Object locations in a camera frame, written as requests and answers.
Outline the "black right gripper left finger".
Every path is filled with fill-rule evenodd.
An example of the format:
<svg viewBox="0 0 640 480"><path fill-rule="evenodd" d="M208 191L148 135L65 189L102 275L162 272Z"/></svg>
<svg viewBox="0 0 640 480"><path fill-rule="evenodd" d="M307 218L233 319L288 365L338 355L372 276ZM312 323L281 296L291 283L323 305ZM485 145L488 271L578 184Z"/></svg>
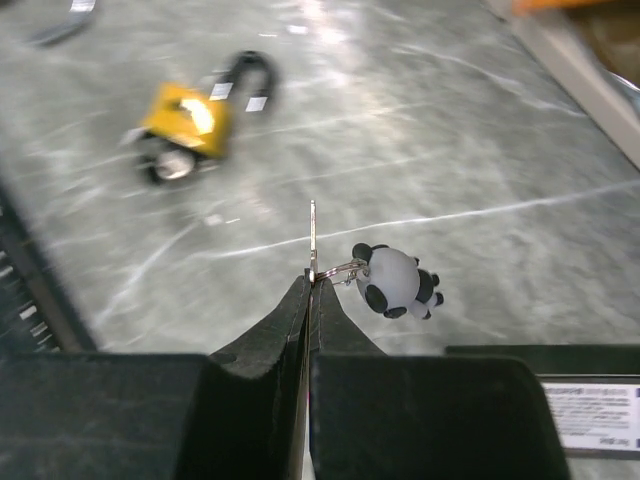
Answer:
<svg viewBox="0 0 640 480"><path fill-rule="evenodd" d="M311 283L208 356L180 448L177 479L298 479L306 428Z"/></svg>

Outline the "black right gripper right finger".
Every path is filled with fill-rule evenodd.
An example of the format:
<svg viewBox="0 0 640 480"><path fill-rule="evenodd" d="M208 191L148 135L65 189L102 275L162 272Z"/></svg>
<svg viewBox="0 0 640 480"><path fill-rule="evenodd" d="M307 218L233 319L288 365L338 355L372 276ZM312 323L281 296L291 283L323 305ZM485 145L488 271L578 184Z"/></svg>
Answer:
<svg viewBox="0 0 640 480"><path fill-rule="evenodd" d="M520 360L388 355L312 291L310 452L319 479L566 479L544 390Z"/></svg>

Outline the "key with panda keychain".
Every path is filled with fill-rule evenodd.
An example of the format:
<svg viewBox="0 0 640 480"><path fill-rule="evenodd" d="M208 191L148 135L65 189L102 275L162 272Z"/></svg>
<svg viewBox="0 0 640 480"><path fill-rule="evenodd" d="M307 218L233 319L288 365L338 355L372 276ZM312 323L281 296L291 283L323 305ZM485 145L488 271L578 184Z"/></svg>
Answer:
<svg viewBox="0 0 640 480"><path fill-rule="evenodd" d="M444 304L438 290L440 277L420 267L420 259L386 244L357 243L351 260L324 272L318 270L316 202L310 202L310 272L309 280L317 283L344 273L344 285L357 285L368 307L387 319L411 313L428 320L432 311Z"/></svg>

